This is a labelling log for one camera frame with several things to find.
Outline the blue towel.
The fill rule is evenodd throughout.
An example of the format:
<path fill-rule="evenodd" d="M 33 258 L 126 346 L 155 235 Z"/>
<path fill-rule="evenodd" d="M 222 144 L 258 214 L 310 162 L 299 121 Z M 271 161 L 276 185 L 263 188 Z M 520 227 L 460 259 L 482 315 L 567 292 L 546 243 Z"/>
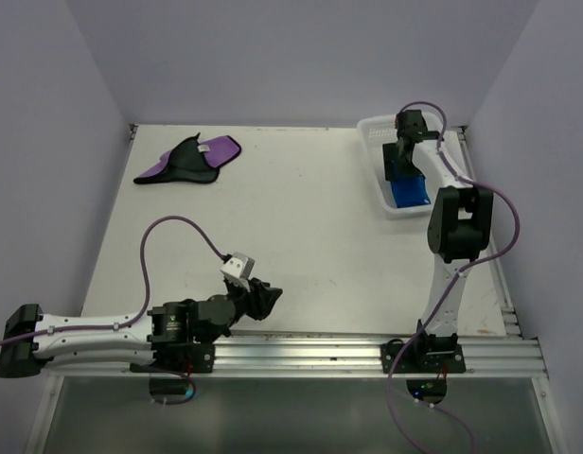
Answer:
<path fill-rule="evenodd" d="M 412 208 L 431 203 L 423 176 L 401 177 L 390 182 L 397 208 Z"/>

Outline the purple and grey towel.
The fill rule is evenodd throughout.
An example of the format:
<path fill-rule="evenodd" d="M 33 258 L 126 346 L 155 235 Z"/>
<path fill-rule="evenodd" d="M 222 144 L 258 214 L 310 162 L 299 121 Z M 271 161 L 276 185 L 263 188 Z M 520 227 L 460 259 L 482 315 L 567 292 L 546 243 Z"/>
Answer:
<path fill-rule="evenodd" d="M 197 133 L 162 154 L 155 165 L 134 178 L 133 182 L 138 185 L 211 184 L 219 178 L 221 169 L 241 153 L 240 143 L 230 135 L 202 142 Z"/>

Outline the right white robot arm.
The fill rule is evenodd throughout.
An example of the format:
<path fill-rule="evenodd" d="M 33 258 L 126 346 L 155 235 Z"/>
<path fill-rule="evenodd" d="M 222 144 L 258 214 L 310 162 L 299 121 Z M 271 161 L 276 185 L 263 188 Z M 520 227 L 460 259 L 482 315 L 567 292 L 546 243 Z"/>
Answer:
<path fill-rule="evenodd" d="M 433 254 L 428 303 L 408 340 L 380 347 L 386 374 L 463 373 L 458 314 L 469 268 L 489 244 L 493 193 L 468 182 L 443 150 L 442 130 L 428 126 L 415 104 L 394 120 L 397 139 L 382 147 L 384 174 L 397 207 L 430 207 L 426 237 Z"/>

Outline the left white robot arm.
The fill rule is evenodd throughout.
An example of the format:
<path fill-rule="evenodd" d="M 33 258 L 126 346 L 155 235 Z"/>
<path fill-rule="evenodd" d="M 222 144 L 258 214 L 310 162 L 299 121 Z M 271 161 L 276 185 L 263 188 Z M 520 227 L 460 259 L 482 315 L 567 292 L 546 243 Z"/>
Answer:
<path fill-rule="evenodd" d="M 283 291 L 253 278 L 248 288 L 227 283 L 223 294 L 154 306 L 136 320 L 55 317 L 37 305 L 19 307 L 0 341 L 0 378 L 38 375 L 45 367 L 82 362 L 127 363 L 134 373 L 210 374 L 215 341 L 242 318 L 266 319 Z"/>

